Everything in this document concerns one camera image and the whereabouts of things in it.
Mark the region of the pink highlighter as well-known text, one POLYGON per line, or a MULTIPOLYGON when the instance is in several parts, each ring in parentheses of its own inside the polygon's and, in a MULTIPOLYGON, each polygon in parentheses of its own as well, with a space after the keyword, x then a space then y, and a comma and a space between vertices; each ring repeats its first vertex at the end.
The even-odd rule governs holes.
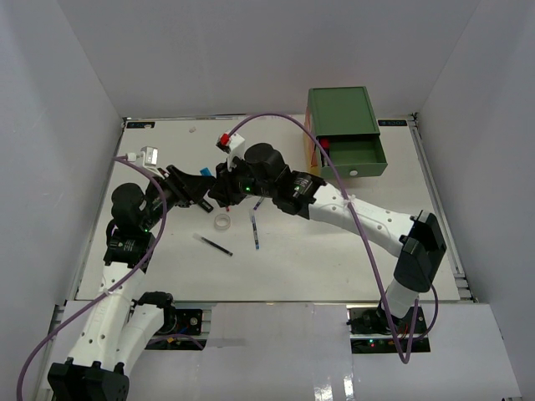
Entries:
POLYGON ((318 138, 318 142, 321 148, 324 150, 324 152, 321 153, 321 163, 322 163, 322 166, 326 166, 328 164, 327 159, 330 158, 329 140, 327 138, 318 138))

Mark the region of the green drawer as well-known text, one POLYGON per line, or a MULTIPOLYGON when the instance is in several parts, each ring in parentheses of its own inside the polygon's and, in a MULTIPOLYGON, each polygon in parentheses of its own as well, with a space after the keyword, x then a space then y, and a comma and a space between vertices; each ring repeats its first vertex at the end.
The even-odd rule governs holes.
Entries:
POLYGON ((388 163, 380 136, 327 135, 329 156, 343 179, 381 176, 388 163))

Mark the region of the orange highlighter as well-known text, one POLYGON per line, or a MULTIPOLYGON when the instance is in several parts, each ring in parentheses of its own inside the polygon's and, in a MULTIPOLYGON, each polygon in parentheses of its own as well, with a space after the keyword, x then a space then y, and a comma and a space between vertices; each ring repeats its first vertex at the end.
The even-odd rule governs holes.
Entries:
POLYGON ((210 213, 213 211, 213 206, 207 202, 206 200, 203 200, 199 203, 199 206, 206 211, 207 213, 210 213))

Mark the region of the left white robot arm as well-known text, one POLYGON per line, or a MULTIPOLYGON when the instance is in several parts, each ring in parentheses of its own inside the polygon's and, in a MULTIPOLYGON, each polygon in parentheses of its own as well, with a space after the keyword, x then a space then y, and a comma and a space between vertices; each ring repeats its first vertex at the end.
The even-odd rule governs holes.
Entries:
POLYGON ((176 310, 170 293, 138 290, 157 240, 152 228, 174 206, 207 208, 204 195, 214 182, 170 165, 151 174, 146 189, 125 183, 113 191, 98 301, 66 360, 48 371, 57 400, 125 400, 147 345, 192 340, 201 331, 201 319, 176 310))

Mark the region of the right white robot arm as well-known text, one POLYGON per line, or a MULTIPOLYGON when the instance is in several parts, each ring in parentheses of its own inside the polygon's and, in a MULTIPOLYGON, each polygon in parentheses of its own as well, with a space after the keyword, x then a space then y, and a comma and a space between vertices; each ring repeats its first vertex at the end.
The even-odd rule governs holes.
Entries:
POLYGON ((272 200, 282 212, 353 232, 396 257, 393 279, 369 325, 389 333, 401 330, 419 295, 431 289, 446 253, 436 216, 397 213, 343 195, 316 175, 291 170, 279 151, 259 143, 245 148, 221 138, 227 159, 216 167, 208 195, 221 207, 236 206, 250 195, 272 200))

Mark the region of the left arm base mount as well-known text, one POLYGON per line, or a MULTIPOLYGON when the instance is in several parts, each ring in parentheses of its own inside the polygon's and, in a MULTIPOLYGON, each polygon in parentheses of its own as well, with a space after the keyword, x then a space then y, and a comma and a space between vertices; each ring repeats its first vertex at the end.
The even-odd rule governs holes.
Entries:
POLYGON ((146 350, 201 351, 206 346, 202 338, 203 311, 174 309, 164 318, 163 326, 152 336, 146 350))

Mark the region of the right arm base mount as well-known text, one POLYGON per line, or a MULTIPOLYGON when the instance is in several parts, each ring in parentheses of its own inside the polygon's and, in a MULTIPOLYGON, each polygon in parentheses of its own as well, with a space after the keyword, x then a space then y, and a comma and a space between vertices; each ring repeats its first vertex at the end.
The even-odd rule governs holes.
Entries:
MULTIPOLYGON (((353 355, 397 354, 393 333, 383 317, 377 316, 375 307, 348 309, 349 339, 353 355)), ((428 325, 422 307, 418 307, 413 334, 412 353, 429 353, 428 325)))

